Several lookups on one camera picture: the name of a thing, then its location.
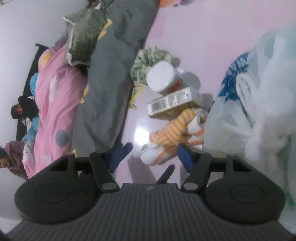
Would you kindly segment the orange white striped cloth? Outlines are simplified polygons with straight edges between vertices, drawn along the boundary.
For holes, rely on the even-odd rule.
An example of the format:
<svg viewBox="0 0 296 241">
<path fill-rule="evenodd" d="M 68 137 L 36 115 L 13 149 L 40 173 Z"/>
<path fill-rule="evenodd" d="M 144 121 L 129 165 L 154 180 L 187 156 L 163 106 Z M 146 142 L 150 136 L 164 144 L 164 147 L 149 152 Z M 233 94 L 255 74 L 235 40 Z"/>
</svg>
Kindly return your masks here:
<svg viewBox="0 0 296 241">
<path fill-rule="evenodd" d="M 179 144 L 202 149 L 204 124 L 208 112 L 203 108 L 188 108 L 177 118 L 169 121 L 164 128 L 149 134 L 149 141 L 142 147 L 141 161 L 155 166 L 175 156 Z"/>
</svg>

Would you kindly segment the green white floral cloth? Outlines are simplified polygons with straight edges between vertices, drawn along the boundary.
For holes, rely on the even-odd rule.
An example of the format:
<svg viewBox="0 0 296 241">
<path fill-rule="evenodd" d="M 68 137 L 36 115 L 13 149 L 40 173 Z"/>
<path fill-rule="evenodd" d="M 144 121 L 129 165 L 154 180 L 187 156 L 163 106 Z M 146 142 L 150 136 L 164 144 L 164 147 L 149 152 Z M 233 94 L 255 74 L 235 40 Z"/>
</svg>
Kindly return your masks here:
<svg viewBox="0 0 296 241">
<path fill-rule="evenodd" d="M 129 101 L 129 108 L 137 110 L 134 104 L 137 95 L 147 86 L 147 74 L 156 63 L 166 61 L 173 63 L 173 56 L 167 51 L 152 46 L 146 49 L 140 49 L 136 56 L 133 66 L 130 70 L 130 76 L 133 81 L 132 95 Z"/>
</svg>

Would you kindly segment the dark green yellow-patterned duvet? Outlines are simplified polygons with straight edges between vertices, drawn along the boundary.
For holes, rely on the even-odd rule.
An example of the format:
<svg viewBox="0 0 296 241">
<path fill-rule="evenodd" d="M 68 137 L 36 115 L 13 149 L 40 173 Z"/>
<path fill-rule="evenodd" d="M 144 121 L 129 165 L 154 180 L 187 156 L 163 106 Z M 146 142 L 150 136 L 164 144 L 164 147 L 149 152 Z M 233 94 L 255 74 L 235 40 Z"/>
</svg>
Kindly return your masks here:
<svg viewBox="0 0 296 241">
<path fill-rule="evenodd" d="M 144 45 L 159 1 L 112 1 L 107 25 L 88 68 L 86 93 L 78 106 L 71 151 L 85 157 L 120 141 L 133 81 L 130 69 Z"/>
</svg>

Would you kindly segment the yellow white carton box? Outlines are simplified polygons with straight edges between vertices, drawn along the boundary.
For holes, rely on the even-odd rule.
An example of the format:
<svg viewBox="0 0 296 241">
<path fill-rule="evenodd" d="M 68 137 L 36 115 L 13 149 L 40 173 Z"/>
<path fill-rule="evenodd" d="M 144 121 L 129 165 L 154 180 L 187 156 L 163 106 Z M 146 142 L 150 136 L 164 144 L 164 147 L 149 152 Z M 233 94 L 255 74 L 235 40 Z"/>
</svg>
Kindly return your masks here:
<svg viewBox="0 0 296 241">
<path fill-rule="evenodd" d="M 185 87 L 147 103 L 150 118 L 171 120 L 185 109 L 203 108 L 203 96 L 194 87 Z"/>
</svg>

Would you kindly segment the white plastic bag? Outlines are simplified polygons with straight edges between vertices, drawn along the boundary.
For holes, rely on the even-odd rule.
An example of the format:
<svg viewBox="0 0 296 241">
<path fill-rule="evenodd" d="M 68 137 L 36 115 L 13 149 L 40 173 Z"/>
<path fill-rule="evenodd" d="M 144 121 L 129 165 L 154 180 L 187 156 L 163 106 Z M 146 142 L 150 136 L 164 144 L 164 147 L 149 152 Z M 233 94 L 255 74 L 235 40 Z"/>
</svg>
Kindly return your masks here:
<svg viewBox="0 0 296 241">
<path fill-rule="evenodd" d="M 230 65 L 205 123 L 204 146 L 243 157 L 295 208 L 295 25 L 268 31 Z"/>
</svg>

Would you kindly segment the pink patterned duvet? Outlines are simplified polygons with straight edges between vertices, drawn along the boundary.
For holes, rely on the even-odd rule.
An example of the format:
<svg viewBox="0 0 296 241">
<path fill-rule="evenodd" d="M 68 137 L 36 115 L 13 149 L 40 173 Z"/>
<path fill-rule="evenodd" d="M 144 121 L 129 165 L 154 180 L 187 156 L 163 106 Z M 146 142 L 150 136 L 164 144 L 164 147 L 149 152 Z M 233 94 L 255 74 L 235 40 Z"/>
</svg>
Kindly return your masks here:
<svg viewBox="0 0 296 241">
<path fill-rule="evenodd" d="M 87 78 L 65 63 L 65 51 L 65 45 L 49 48 L 39 59 L 35 96 L 39 123 L 35 140 L 23 149 L 22 163 L 28 178 L 70 153 L 74 120 Z"/>
</svg>

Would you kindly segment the white round jar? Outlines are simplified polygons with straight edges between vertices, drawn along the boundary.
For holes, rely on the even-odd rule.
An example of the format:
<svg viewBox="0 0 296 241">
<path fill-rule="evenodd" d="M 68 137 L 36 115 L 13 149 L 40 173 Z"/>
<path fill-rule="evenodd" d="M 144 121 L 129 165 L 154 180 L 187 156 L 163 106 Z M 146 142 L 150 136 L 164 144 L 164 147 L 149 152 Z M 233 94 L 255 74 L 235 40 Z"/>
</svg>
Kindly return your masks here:
<svg viewBox="0 0 296 241">
<path fill-rule="evenodd" d="M 166 61 L 159 61 L 147 73 L 147 85 L 161 95 L 167 95 L 185 87 L 180 72 Z"/>
</svg>

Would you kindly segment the green speckled pillow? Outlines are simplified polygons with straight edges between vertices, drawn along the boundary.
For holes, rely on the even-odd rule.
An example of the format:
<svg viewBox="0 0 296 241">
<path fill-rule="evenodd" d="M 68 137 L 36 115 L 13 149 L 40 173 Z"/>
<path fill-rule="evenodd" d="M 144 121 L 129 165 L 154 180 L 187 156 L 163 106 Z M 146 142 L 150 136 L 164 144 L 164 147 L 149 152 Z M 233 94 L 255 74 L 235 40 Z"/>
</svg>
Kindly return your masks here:
<svg viewBox="0 0 296 241">
<path fill-rule="evenodd" d="M 99 9 L 82 9 L 62 19 L 68 35 L 65 62 L 73 67 L 88 66 L 99 34 L 107 24 L 106 13 Z"/>
</svg>

